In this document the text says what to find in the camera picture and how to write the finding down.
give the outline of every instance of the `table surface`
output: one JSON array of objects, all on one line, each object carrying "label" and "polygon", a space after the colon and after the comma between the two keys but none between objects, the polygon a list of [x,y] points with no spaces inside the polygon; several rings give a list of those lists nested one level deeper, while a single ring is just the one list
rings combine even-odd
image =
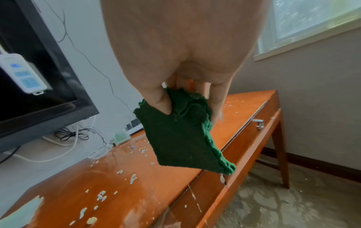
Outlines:
[{"label": "table surface", "polygon": [[[216,146],[222,150],[275,92],[228,95],[223,118],[211,131]],[[148,150],[142,153],[141,148]],[[141,131],[99,160],[84,159],[29,188],[4,217],[39,195],[43,203],[26,228],[68,227],[72,221],[71,227],[87,227],[90,217],[98,219],[94,228],[149,227],[200,173],[199,169],[158,165]],[[130,184],[134,174],[137,179]],[[103,202],[97,201],[101,191],[107,196]]]}]

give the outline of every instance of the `table leg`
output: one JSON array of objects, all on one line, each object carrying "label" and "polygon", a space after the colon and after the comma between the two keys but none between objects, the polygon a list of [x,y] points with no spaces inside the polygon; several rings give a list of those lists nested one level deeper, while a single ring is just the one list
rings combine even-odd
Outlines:
[{"label": "table leg", "polygon": [[286,154],[285,130],[283,125],[283,115],[280,113],[279,122],[272,133],[273,144],[277,154],[278,166],[281,171],[282,181],[285,188],[290,188],[290,177],[288,174],[288,162]]}]

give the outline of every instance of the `baseboard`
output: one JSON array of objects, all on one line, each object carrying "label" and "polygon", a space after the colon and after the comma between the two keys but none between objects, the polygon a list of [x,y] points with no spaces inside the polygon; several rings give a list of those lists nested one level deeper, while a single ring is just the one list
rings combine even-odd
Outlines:
[{"label": "baseboard", "polygon": [[[264,147],[261,154],[276,158],[276,151],[268,147]],[[361,183],[361,170],[335,165],[297,154],[287,153],[287,156],[289,163]]]}]

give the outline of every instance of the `metal latch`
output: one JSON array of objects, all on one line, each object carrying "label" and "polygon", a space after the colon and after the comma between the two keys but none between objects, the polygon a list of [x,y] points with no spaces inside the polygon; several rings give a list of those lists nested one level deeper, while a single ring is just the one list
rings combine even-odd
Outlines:
[{"label": "metal latch", "polygon": [[252,121],[257,122],[257,128],[258,129],[263,129],[264,128],[264,124],[263,124],[263,120],[262,119],[253,119]]}]

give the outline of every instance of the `window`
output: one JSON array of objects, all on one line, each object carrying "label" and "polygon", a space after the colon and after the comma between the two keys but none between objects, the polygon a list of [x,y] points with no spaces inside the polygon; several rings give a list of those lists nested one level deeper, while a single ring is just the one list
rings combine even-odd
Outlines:
[{"label": "window", "polygon": [[[264,56],[279,54],[347,31],[349,29],[338,28],[336,31],[334,28],[350,22],[361,26],[360,18],[361,0],[273,0],[268,21],[258,40],[258,55],[255,56],[255,60],[257,56],[284,46],[288,47]],[[334,31],[325,36],[324,32],[328,30]]]}]

